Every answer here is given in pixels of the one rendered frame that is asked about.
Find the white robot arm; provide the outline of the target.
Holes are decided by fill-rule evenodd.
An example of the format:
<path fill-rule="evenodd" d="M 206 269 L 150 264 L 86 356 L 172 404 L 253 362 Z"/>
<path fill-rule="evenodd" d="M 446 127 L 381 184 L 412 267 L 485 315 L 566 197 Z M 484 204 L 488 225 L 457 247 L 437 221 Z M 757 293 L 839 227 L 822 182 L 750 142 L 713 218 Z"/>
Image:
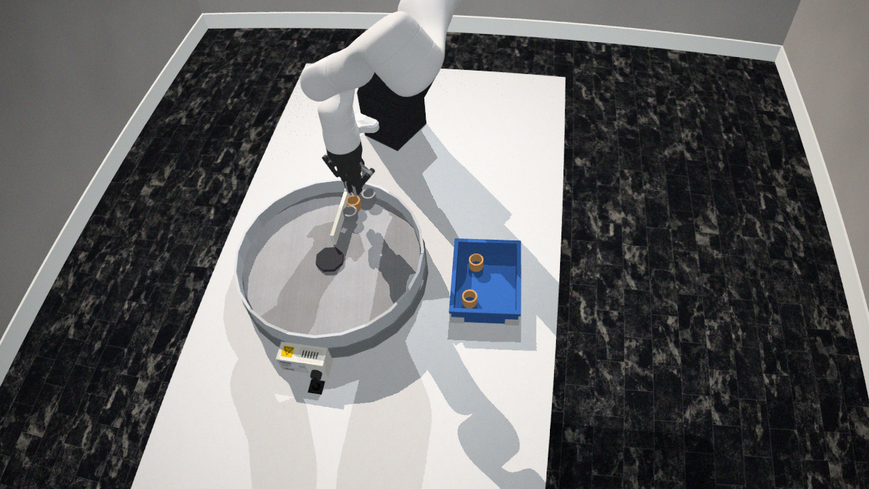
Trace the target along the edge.
<path fill-rule="evenodd" d="M 319 102 L 322 136 L 330 153 L 350 153 L 359 146 L 360 133 L 380 129 L 377 120 L 353 110 L 356 88 L 365 86 L 374 73 L 395 94 L 406 97 L 423 92 L 437 78 L 448 26 L 460 1 L 401 0 L 397 12 L 350 46 L 302 71 L 302 92 Z"/>

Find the bronze bushing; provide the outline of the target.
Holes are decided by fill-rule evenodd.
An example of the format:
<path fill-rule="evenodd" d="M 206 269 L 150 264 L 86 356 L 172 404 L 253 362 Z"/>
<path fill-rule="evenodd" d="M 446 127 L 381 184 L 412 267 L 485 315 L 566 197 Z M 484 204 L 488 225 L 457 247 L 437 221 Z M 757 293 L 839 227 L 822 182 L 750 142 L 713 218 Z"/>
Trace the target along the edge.
<path fill-rule="evenodd" d="M 355 206 L 357 208 L 357 211 L 360 211 L 360 209 L 361 209 L 361 203 L 360 203 L 359 197 L 351 195 L 350 197 L 348 197 L 346 199 L 346 203 L 348 206 Z M 353 204 L 353 203 L 356 203 L 356 204 Z"/>
<path fill-rule="evenodd" d="M 471 262 L 470 262 L 470 261 L 471 261 Z M 473 264 L 473 262 L 475 262 L 475 261 L 476 261 L 476 262 L 480 262 L 480 264 Z M 480 255 L 480 254 L 478 254 L 478 253 L 475 253 L 475 254 L 470 255 L 470 257 L 469 257 L 469 268 L 470 268 L 470 270 L 474 270 L 474 272 L 478 272 L 479 270 L 482 270 L 482 268 L 483 268 L 483 259 L 482 259 L 482 255 Z"/>
<path fill-rule="evenodd" d="M 465 300 L 465 298 L 467 298 L 467 297 L 473 297 L 474 300 L 473 301 Z M 462 304 L 464 304 L 464 307 L 474 308 L 476 306 L 476 303 L 477 303 L 477 295 L 476 295 L 476 292 L 474 290 L 466 290 L 465 292 L 463 292 Z"/>

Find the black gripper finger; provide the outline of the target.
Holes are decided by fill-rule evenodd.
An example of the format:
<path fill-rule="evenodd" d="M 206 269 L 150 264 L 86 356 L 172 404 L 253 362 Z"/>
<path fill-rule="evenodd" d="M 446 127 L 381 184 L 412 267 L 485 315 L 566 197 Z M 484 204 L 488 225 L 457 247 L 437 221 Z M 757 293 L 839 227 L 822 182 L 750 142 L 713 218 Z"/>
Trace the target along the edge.
<path fill-rule="evenodd" d="M 347 173 L 345 173 L 345 171 L 342 169 L 341 164 L 332 163 L 332 161 L 330 161 L 330 159 L 328 158 L 328 153 L 325 153 L 324 156 L 322 157 L 322 159 L 323 159 L 324 163 L 326 165 L 328 165 L 328 167 L 332 171 L 332 173 L 334 173 L 334 175 L 336 177 L 341 177 L 341 180 L 344 181 L 344 186 L 345 186 L 346 192 L 351 193 L 352 192 L 351 182 L 348 179 Z M 335 166 L 337 167 L 337 170 L 335 170 Z"/>
<path fill-rule="evenodd" d="M 347 173 L 348 179 L 351 180 L 352 192 L 353 192 L 354 196 L 356 196 L 356 197 L 358 197 L 359 194 L 361 193 L 361 191 L 363 190 L 361 187 L 363 185 L 365 185 L 367 180 L 370 179 L 370 177 L 375 172 L 375 170 L 373 170 L 373 168 L 367 169 L 367 167 L 363 163 L 360 162 L 359 164 L 361 165 L 361 170 L 356 175 L 352 175 L 352 169 L 351 169 L 350 165 L 347 164 L 344 167 L 344 169 Z M 361 177 L 362 177 L 362 179 L 361 179 Z"/>

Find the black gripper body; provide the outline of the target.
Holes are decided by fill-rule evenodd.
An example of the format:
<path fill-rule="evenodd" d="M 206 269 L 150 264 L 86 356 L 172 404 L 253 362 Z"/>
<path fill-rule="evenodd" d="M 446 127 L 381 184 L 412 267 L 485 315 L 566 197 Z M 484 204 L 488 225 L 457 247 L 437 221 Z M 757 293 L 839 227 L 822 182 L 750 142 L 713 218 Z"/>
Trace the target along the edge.
<path fill-rule="evenodd" d="M 344 171 L 345 171 L 345 169 L 344 169 L 345 165 L 347 165 L 347 164 L 350 165 L 350 167 L 352 169 L 352 175 L 356 175 L 356 173 L 361 169 L 361 165 L 359 164 L 360 162 L 365 165 L 365 162 L 361 158 L 361 152 L 363 152 L 363 148 L 361 147 L 361 140 L 360 140 L 359 146 L 354 151 L 351 151 L 350 153 L 338 155 L 338 154 L 330 153 L 328 151 L 328 149 L 326 149 L 326 151 L 328 153 L 328 157 L 329 157 L 330 161 L 332 161 L 333 163 L 336 163 L 336 164 L 341 164 L 342 169 Z"/>

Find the blue open-top crate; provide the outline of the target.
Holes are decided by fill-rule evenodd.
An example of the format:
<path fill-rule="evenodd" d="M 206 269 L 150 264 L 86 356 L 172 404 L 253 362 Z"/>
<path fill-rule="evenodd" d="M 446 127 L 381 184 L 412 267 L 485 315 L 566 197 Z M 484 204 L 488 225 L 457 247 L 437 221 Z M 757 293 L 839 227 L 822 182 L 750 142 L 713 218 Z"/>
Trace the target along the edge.
<path fill-rule="evenodd" d="M 517 250 L 517 276 L 516 276 Z M 470 270 L 469 257 L 478 253 L 483 268 Z M 462 294 L 474 290 L 474 308 L 462 304 Z M 496 309 L 496 310 L 490 310 Z M 450 323 L 519 325 L 521 316 L 521 241 L 454 239 L 452 283 L 448 314 Z"/>

